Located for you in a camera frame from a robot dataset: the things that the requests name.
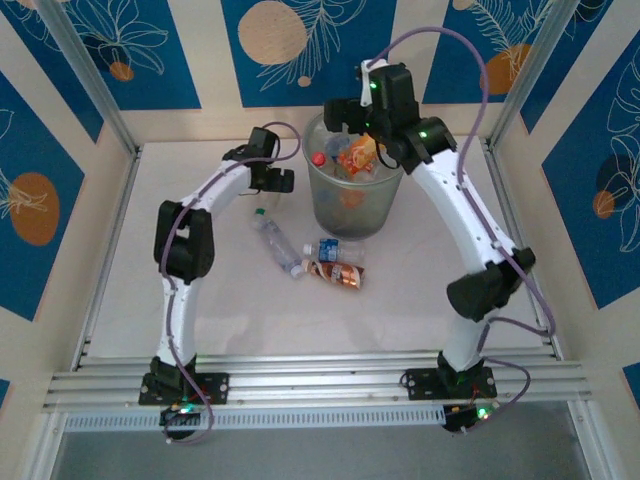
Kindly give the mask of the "aluminium side rail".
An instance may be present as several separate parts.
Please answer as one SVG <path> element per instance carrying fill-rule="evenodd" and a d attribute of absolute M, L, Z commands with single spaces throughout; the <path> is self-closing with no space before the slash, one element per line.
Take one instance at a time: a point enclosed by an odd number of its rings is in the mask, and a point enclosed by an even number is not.
<path fill-rule="evenodd" d="M 483 151 L 483 155 L 487 164 L 488 171 L 491 176 L 491 180 L 496 192 L 502 216 L 506 223 L 506 228 L 519 247 L 524 247 L 527 243 L 527 238 L 524 233 L 522 222 L 519 218 L 519 212 L 516 208 L 513 194 L 506 180 L 504 168 L 500 164 L 500 159 L 496 153 L 491 149 L 491 145 L 488 138 L 480 138 L 480 145 Z M 540 303 L 531 289 L 524 285 L 522 290 L 526 291 L 530 309 L 535 312 L 535 324 L 538 329 L 549 326 L 549 321 L 545 313 L 545 308 L 551 310 L 549 303 L 544 298 L 543 289 L 540 286 L 540 282 L 536 277 L 535 268 L 532 268 L 528 274 L 528 278 L 535 286 L 535 290 L 542 298 L 543 302 Z"/>
<path fill-rule="evenodd" d="M 121 229 L 124 223 L 125 214 L 131 198 L 135 178 L 139 169 L 141 152 L 142 148 L 139 147 L 132 157 L 131 164 L 127 170 L 124 186 L 117 203 L 117 209 L 115 210 L 115 214 L 110 225 L 109 235 L 107 237 L 108 242 L 106 244 L 106 250 L 103 255 L 99 275 L 92 290 L 89 303 L 83 317 L 83 325 L 80 330 L 72 360 L 70 362 L 69 370 L 71 372 L 76 371 L 82 365 L 82 358 L 85 355 L 85 349 L 91 343 L 93 331 L 98 320 L 100 307 L 102 305 L 106 285 L 112 268 Z"/>

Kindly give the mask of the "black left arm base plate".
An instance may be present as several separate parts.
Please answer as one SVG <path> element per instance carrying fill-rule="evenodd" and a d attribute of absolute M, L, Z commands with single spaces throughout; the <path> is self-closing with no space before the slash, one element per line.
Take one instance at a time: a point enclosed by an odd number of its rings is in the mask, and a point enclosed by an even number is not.
<path fill-rule="evenodd" d="M 194 381 L 212 405 L 225 405 L 229 394 L 230 376 L 226 373 L 196 373 Z M 182 376 L 175 380 L 146 374 L 142 379 L 138 404 L 141 406 L 170 406 L 178 404 L 203 405 L 194 387 Z"/>

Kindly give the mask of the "brown coffee drink bottle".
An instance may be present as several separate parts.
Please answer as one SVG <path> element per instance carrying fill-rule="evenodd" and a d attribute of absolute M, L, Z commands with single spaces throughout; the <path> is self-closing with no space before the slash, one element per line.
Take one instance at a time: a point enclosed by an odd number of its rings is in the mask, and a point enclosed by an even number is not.
<path fill-rule="evenodd" d="M 342 262 L 320 262 L 304 259 L 301 262 L 304 272 L 344 288 L 360 290 L 365 279 L 365 269 Z"/>

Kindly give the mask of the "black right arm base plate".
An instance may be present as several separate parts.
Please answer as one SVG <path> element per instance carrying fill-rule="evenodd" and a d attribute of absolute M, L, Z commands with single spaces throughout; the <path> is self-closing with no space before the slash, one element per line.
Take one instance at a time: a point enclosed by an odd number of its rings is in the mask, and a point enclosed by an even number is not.
<path fill-rule="evenodd" d="M 464 372 L 444 367 L 406 370 L 400 385 L 410 400 L 474 400 L 497 397 L 493 372 L 489 367 Z"/>

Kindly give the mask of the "aluminium frame post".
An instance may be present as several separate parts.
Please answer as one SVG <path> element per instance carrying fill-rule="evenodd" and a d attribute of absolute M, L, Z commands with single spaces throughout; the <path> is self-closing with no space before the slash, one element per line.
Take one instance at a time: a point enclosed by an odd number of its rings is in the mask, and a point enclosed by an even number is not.
<path fill-rule="evenodd" d="M 49 33 L 91 102 L 125 151 L 137 156 L 139 146 L 71 20 L 56 0 L 33 0 Z"/>
<path fill-rule="evenodd" d="M 589 401 L 569 400 L 567 406 L 591 480 L 614 480 L 606 445 Z"/>
<path fill-rule="evenodd" d="M 64 435 L 66 413 L 36 416 L 18 473 L 19 480 L 50 480 Z"/>
<path fill-rule="evenodd" d="M 541 3 L 540 10 L 525 18 L 526 26 L 535 19 L 540 26 L 534 30 L 529 54 L 487 137 L 492 152 L 517 122 L 523 123 L 527 134 L 533 132 L 611 0 L 541 0 Z"/>

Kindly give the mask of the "narrow aluminium cross rail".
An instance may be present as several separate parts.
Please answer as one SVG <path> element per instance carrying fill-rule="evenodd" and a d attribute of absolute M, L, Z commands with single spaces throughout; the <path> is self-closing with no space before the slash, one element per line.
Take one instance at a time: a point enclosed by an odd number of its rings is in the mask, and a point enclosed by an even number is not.
<path fill-rule="evenodd" d="M 438 356 L 436 350 L 391 351 L 360 354 L 309 354 L 309 355 L 202 355 L 197 359 L 199 371 L 211 367 L 214 371 L 253 371 L 270 369 L 342 369 L 348 371 L 357 367 L 373 367 L 374 365 L 398 363 L 400 366 L 427 365 L 434 363 Z M 489 357 L 499 360 L 541 361 L 543 363 L 557 361 L 559 357 L 550 345 L 534 348 L 502 348 L 490 349 Z"/>

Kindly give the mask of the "wide aluminium cross beam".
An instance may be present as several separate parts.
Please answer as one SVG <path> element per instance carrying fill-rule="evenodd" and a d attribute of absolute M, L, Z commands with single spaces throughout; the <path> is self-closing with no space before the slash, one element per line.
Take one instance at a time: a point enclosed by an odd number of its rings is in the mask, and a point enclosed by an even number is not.
<path fill-rule="evenodd" d="M 253 371 L 214 371 L 230 376 L 229 407 L 334 407 L 406 405 L 408 393 L 400 385 L 401 375 L 410 368 L 398 363 L 342 369 L 313 368 L 302 371 L 270 369 Z M 138 406 L 142 376 L 141 364 L 98 364 L 76 372 L 53 375 L 44 397 L 47 412 L 80 412 L 90 409 L 119 409 Z M 510 367 L 493 368 L 498 398 L 508 401 L 522 387 L 527 402 L 587 400 L 593 389 L 586 373 L 576 362 L 514 362 Z"/>

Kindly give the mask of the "large clear plastic bottle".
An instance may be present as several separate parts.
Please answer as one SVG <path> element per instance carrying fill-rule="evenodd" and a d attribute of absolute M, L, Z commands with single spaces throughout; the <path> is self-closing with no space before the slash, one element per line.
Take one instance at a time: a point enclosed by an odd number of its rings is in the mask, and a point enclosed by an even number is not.
<path fill-rule="evenodd" d="M 280 268 L 292 278 L 304 274 L 302 258 L 280 227 L 266 214 L 263 208 L 254 211 L 252 227 Z"/>

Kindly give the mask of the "orange drink bottle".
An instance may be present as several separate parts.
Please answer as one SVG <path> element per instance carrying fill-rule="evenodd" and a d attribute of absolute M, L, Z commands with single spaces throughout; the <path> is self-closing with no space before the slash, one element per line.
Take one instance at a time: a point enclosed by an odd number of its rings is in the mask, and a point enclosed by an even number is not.
<path fill-rule="evenodd" d="M 378 161 L 377 142 L 365 134 L 351 142 L 338 155 L 338 163 L 350 175 L 371 173 Z"/>

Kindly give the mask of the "grey mesh waste bin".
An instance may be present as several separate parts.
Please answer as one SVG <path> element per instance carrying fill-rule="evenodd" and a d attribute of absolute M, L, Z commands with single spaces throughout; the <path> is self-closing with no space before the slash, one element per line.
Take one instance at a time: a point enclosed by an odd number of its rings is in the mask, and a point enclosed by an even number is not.
<path fill-rule="evenodd" d="M 403 170 L 388 157 L 384 147 L 377 143 L 378 161 L 371 173 L 364 171 L 350 176 L 338 163 L 337 157 L 327 158 L 330 165 L 316 168 L 311 157 L 324 152 L 325 142 L 334 135 L 345 134 L 350 143 L 363 135 L 343 131 L 331 132 L 325 128 L 323 115 L 309 121 L 303 135 L 303 154 L 307 162 L 312 205 L 315 218 L 327 233 L 347 240 L 362 240 L 377 233 L 386 222 L 398 191 Z M 361 190 L 366 193 L 363 203 L 355 209 L 345 209 L 339 200 L 343 190 Z"/>

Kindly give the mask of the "aluminium lower frame post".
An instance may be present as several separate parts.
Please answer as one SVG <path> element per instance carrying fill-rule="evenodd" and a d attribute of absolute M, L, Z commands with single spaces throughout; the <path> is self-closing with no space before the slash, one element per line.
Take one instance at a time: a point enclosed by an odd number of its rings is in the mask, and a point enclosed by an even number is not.
<path fill-rule="evenodd" d="M 66 413 L 36 416 L 18 473 L 19 480 L 50 480 L 64 435 Z"/>
<path fill-rule="evenodd" d="M 606 445 L 589 401 L 569 400 L 567 406 L 591 480 L 614 480 Z"/>

